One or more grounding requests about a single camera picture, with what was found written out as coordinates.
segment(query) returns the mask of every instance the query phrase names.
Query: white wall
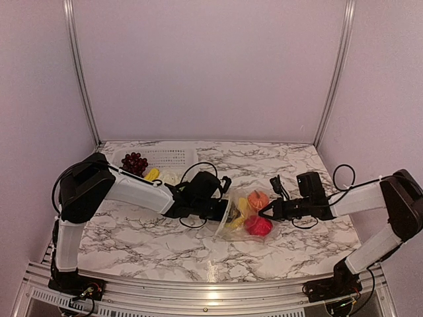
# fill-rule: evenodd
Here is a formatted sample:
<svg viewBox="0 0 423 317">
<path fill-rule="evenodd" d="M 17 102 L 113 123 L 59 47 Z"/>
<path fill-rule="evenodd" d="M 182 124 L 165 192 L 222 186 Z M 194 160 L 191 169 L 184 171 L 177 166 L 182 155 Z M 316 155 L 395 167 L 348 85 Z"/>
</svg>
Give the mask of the white wall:
<svg viewBox="0 0 423 317">
<path fill-rule="evenodd" d="M 58 174 L 94 148 L 73 71 L 63 4 L 0 1 L 0 312 L 51 239 Z"/>
<path fill-rule="evenodd" d="M 346 162 L 364 181 L 406 168 L 423 184 L 422 12 L 418 0 L 357 1 L 346 68 L 319 149 L 329 170 Z M 366 240 L 387 215 L 353 220 Z M 423 232 L 383 265 L 399 317 L 423 316 L 422 249 Z"/>
<path fill-rule="evenodd" d="M 345 1 L 75 1 L 103 139 L 313 142 Z"/>
</svg>

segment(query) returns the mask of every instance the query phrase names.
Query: perforated basket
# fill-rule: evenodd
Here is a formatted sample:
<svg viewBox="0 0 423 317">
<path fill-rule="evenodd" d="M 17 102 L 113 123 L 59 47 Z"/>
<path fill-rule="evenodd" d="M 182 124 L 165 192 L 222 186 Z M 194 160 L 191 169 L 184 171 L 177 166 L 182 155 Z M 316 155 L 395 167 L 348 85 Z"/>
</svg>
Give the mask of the perforated basket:
<svg viewBox="0 0 423 317">
<path fill-rule="evenodd" d="M 152 168 L 158 168 L 161 174 L 173 172 L 180 178 L 184 172 L 193 164 L 198 162 L 198 156 L 195 149 L 172 149 L 164 147 L 128 147 L 117 150 L 112 155 L 112 164 L 121 166 L 121 160 L 126 154 L 132 152 L 141 153 L 141 157 L 148 160 L 149 166 L 145 171 L 146 175 Z M 191 180 L 197 173 L 198 169 L 193 168 L 187 175 L 185 180 Z"/>
</svg>

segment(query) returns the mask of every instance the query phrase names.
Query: clear plastic bag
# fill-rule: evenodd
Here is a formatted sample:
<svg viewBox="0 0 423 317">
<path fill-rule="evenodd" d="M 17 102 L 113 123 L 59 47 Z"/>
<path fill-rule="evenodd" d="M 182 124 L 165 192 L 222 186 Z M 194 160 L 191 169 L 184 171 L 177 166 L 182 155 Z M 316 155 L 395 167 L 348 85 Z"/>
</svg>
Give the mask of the clear plastic bag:
<svg viewBox="0 0 423 317">
<path fill-rule="evenodd" d="M 273 231 L 273 223 L 258 212 L 269 202 L 268 190 L 232 190 L 229 206 L 215 235 L 228 241 L 263 241 Z"/>
</svg>

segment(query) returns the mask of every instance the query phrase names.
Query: bunch of red grapes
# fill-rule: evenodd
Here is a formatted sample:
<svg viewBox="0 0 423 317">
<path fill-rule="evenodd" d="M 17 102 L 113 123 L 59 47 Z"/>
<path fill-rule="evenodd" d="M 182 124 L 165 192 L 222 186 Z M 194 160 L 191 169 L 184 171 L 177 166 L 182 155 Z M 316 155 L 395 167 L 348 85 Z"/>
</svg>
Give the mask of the bunch of red grapes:
<svg viewBox="0 0 423 317">
<path fill-rule="evenodd" d="M 139 177 L 143 177 L 143 173 L 148 166 L 147 159 L 142 158 L 141 153 L 135 152 L 132 152 L 130 155 L 125 155 L 121 162 L 123 164 L 123 166 L 121 166 L 122 170 Z"/>
</svg>

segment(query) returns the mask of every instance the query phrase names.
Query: table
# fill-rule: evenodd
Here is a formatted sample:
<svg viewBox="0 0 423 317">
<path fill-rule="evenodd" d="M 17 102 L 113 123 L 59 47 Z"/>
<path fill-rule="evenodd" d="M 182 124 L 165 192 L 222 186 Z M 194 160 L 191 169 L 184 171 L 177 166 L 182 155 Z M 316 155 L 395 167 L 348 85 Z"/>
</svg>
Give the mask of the table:
<svg viewBox="0 0 423 317">
<path fill-rule="evenodd" d="M 280 174 L 292 197 L 295 176 L 315 170 L 327 192 L 332 182 L 314 146 L 286 143 L 162 141 L 108 142 L 108 159 L 127 147 L 195 148 L 199 161 L 216 165 L 232 178 L 231 188 L 271 190 Z M 300 221 L 311 224 L 314 219 Z M 265 242 L 228 242 L 215 237 L 217 223 L 188 229 L 177 219 L 117 201 L 104 201 L 85 227 L 79 267 L 89 271 L 165 281 L 245 282 L 304 277 L 331 272 L 333 265 L 360 246 L 349 216 L 301 230 L 276 223 Z"/>
</svg>

